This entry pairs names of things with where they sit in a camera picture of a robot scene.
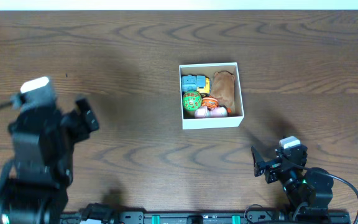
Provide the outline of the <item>pink and white duck toy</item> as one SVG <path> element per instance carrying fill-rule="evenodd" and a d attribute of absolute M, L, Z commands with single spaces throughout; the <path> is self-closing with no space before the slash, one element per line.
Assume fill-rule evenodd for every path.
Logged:
<path fill-rule="evenodd" d="M 224 118 L 228 117 L 228 112 L 225 107 L 216 107 L 209 109 L 207 106 L 202 106 L 195 111 L 195 118 Z"/>

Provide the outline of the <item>orange round spinner toy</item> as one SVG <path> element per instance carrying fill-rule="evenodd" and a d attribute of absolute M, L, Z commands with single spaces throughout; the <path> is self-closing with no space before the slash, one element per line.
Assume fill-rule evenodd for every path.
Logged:
<path fill-rule="evenodd" d="M 219 106 L 219 102 L 217 99 L 213 97 L 204 97 L 201 102 L 202 106 L 206 106 L 209 110 L 214 110 Z"/>

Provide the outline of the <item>brown plush bear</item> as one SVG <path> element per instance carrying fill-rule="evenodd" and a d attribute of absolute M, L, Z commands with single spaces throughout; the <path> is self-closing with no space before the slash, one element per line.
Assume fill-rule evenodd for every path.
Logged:
<path fill-rule="evenodd" d="M 213 78 L 210 96 L 217 99 L 229 114 L 235 110 L 235 76 L 227 71 L 216 72 Z"/>

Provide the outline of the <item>green ball with red numbers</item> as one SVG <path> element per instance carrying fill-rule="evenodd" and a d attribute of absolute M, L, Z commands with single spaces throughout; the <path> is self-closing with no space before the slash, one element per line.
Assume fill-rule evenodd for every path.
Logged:
<path fill-rule="evenodd" d="M 196 90 L 189 90 L 183 94 L 182 105 L 187 111 L 195 111 L 202 104 L 202 96 Z"/>

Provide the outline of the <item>grey and yellow toy truck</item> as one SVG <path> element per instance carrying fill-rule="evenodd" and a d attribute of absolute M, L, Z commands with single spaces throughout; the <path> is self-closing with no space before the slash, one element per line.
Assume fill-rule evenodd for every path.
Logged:
<path fill-rule="evenodd" d="M 182 92 L 196 90 L 202 97 L 209 96 L 211 80 L 204 75 L 185 75 L 181 77 Z"/>

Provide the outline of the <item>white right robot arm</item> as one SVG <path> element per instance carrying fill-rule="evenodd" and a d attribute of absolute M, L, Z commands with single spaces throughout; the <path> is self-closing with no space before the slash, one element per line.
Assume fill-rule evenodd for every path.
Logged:
<path fill-rule="evenodd" d="M 288 216 L 294 221 L 328 220 L 328 205 L 333 199 L 333 180 L 321 168 L 306 168 L 307 147 L 294 136 L 281 139 L 276 158 L 265 161 L 251 147 L 254 175 L 264 175 L 268 184 L 279 181 L 290 203 Z"/>

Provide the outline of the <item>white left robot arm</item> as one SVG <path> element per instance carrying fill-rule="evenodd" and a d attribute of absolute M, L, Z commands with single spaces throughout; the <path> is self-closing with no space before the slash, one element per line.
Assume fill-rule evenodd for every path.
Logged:
<path fill-rule="evenodd" d="M 14 157 L 0 176 L 0 224 L 59 223 L 73 182 L 76 143 L 87 140 L 99 123 L 86 98 L 62 113 L 49 77 L 25 82 L 12 97 L 20 110 L 8 126 Z"/>

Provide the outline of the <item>white cardboard box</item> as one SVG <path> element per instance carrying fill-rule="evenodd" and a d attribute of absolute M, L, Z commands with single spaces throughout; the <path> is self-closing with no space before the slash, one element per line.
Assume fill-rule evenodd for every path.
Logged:
<path fill-rule="evenodd" d="M 205 75 L 212 79 L 215 72 L 221 71 L 230 72 L 235 76 L 234 114 L 225 118 L 194 118 L 194 116 L 186 112 L 183 107 L 182 100 L 184 92 L 181 88 L 181 77 L 185 75 Z M 182 129 L 232 128 L 238 127 L 241 124 L 244 119 L 244 106 L 237 62 L 179 65 L 179 76 Z"/>

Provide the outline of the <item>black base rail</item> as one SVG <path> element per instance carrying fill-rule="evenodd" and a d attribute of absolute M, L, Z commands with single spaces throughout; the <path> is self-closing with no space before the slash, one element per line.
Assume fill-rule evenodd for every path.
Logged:
<path fill-rule="evenodd" d="M 350 223 L 347 212 L 328 212 L 325 217 L 296 217 L 283 210 L 251 205 L 245 211 L 223 212 L 146 212 L 142 210 L 114 210 L 107 205 L 89 204 L 77 212 L 63 213 L 59 223 L 106 224 L 246 224 L 246 223 Z"/>

